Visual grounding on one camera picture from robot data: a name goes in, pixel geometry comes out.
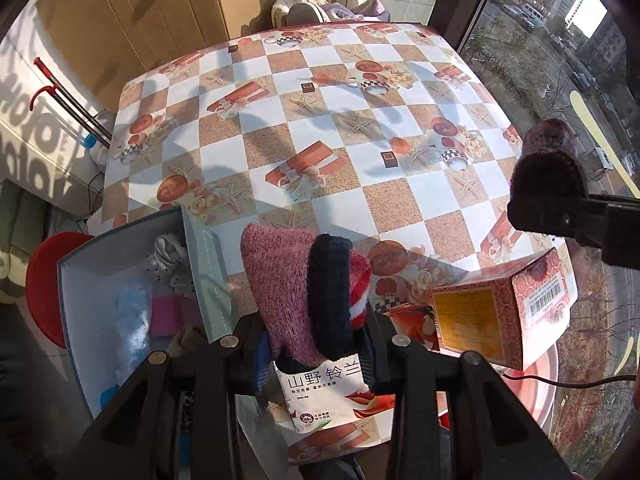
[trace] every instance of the window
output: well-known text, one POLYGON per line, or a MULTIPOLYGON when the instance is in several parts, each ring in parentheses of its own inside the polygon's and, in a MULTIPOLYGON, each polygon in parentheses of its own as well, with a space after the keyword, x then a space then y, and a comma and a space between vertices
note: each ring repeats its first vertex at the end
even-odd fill
MULTIPOLYGON (((560 5, 556 0, 537 1, 536 6, 549 14, 543 27, 534 31, 504 12, 504 1, 488 1, 460 54, 521 136, 544 119, 562 119, 575 134, 590 192, 631 196, 622 176, 604 167, 596 150, 599 146, 570 100, 574 91, 582 96, 622 166, 640 184, 635 148, 640 146, 640 114, 626 85, 624 37, 599 0, 583 0, 579 5, 577 0, 562 0, 560 5), (578 8, 568 25, 574 4, 578 8), (555 41, 558 36, 566 41, 555 41)), ((522 7, 531 9, 525 2, 534 0, 523 0, 522 7)), ((635 351, 627 362, 623 356, 630 337, 634 349, 638 344, 639 316, 621 314, 616 307, 637 304, 634 291, 638 287, 631 287, 631 292, 625 287, 639 273, 616 274, 600 263, 599 251, 575 244, 570 244, 570 253, 578 290, 596 291, 596 298, 572 307, 570 326, 558 342, 564 378, 583 380, 587 370, 590 377, 600 378, 619 365, 621 373, 635 374, 635 351), (616 286, 604 287, 604 283, 616 286)), ((631 390, 617 384, 565 393, 564 401, 554 406, 549 435, 574 471, 593 478, 626 431, 631 390)))

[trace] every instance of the cardboard box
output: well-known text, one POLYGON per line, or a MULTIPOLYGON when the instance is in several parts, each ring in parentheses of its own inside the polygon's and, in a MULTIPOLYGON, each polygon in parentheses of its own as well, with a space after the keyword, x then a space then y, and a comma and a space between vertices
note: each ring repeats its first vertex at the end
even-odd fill
POLYGON ((271 28, 275 0, 38 0, 54 46, 110 112, 128 81, 240 35, 271 28))
MULTIPOLYGON (((220 242, 186 209, 154 213, 83 244, 58 262, 58 291, 69 359, 93 417, 100 412, 100 394, 118 383, 118 290, 132 276, 147 279, 140 274, 142 261, 156 237, 167 232, 186 239, 208 339, 233 332, 220 242)), ((166 349, 168 341, 157 342, 161 346, 154 348, 151 341, 152 350, 166 349)))
POLYGON ((573 301, 555 248, 475 270, 428 295, 441 352, 476 350, 516 370, 525 370, 558 340, 573 301))

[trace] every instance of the checkered tablecloth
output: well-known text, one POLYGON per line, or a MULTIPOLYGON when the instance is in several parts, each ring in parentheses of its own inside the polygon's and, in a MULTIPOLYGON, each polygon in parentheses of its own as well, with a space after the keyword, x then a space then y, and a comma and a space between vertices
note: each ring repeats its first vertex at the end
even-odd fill
MULTIPOLYGON (((473 270, 496 263, 481 244, 506 209, 520 146, 491 94, 426 27, 264 32, 124 87, 102 221, 183 204, 219 235, 238 305, 253 301, 239 250, 249 222, 342 235, 363 254, 395 240, 473 270)), ((499 258, 556 245, 572 275, 563 240, 512 235, 499 258)))

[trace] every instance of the black cable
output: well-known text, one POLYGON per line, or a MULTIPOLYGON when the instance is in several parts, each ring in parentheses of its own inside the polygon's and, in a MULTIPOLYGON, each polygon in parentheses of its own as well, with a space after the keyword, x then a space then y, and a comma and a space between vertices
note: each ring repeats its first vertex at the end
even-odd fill
POLYGON ((614 375, 611 377, 605 377, 599 381, 594 381, 593 383, 559 383, 558 381, 552 381, 551 379, 545 379, 544 377, 539 377, 537 375, 524 375, 522 377, 511 377, 506 374, 503 375, 504 378, 510 379, 511 381, 521 381, 523 379, 535 379, 537 381, 542 381, 546 384, 551 384, 552 386, 559 386, 560 388, 576 388, 579 390, 584 390, 586 388, 593 388, 594 386, 600 386, 601 384, 607 383, 615 383, 616 381, 635 381, 635 375, 614 375))
POLYGON ((91 184, 94 182, 94 180, 99 176, 104 174, 103 172, 99 171, 98 173, 96 173, 94 175, 94 177, 89 181, 89 183, 86 185, 86 198, 87 198, 87 205, 89 206, 89 215, 92 215, 95 213, 94 211, 94 207, 95 205, 97 205, 98 203, 98 197, 100 196, 100 194, 102 193, 102 189, 96 194, 95 196, 95 200, 92 203, 91 202, 91 184))

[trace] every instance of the product package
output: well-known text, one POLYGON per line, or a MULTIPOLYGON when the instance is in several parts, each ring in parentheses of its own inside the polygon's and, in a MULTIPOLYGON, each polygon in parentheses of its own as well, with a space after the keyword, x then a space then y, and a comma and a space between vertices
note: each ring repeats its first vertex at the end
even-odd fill
POLYGON ((307 373, 287 375, 276 368, 276 374, 298 433, 349 424, 394 406, 394 396, 369 391, 357 354, 325 361, 307 373))
POLYGON ((480 352, 516 370, 533 364, 569 324, 577 299, 552 248, 468 273, 455 285, 431 289, 441 352, 480 352))

